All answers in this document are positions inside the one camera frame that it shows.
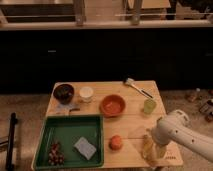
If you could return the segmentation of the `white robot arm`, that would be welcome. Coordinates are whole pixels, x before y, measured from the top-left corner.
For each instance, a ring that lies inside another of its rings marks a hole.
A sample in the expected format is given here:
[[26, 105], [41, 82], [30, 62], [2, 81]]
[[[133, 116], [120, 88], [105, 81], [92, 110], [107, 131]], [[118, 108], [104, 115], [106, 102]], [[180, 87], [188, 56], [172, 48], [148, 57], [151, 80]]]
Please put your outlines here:
[[179, 109], [159, 118], [151, 129], [154, 142], [166, 146], [174, 141], [213, 163], [213, 138], [189, 129], [189, 121], [189, 116]]

